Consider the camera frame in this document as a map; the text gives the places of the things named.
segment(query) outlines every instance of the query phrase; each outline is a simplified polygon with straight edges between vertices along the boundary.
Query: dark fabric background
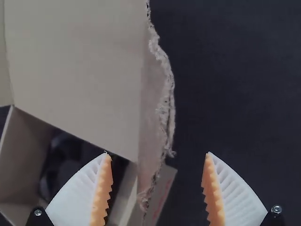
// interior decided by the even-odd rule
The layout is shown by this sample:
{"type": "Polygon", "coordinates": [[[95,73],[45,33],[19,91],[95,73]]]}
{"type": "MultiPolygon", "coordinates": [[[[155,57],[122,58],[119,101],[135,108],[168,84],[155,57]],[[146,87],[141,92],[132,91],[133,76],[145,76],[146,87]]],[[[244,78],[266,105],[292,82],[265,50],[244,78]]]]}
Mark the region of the dark fabric background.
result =
{"type": "Polygon", "coordinates": [[[301,3],[151,0],[175,75],[178,175],[159,226],[206,226],[205,153],[299,225],[301,3]]]}

